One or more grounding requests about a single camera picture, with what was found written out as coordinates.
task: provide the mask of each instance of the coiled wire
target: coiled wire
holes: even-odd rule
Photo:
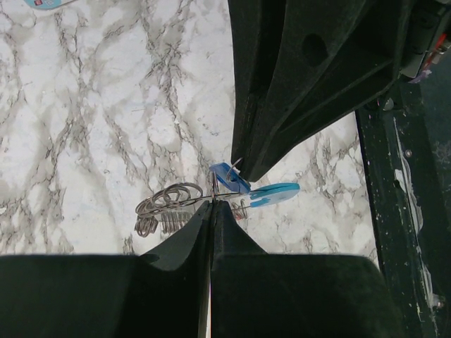
[[[190,188],[195,190],[195,194],[199,196],[193,198]],[[180,230],[194,215],[194,205],[197,202],[205,201],[211,197],[204,196],[202,188],[195,183],[172,184],[137,205],[135,209],[137,214],[135,231],[139,236],[147,237],[149,234],[154,234],[161,223],[161,231],[164,234],[173,234]],[[188,206],[193,206],[192,212],[186,209]],[[247,219],[244,199],[241,199],[240,205],[231,202],[231,208],[236,220]]]

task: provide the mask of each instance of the white marble countertop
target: white marble countertop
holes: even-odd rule
[[[135,207],[230,160],[226,0],[0,1],[0,254],[136,253]],[[242,226],[270,252],[376,257],[353,115],[255,186],[302,192]]]

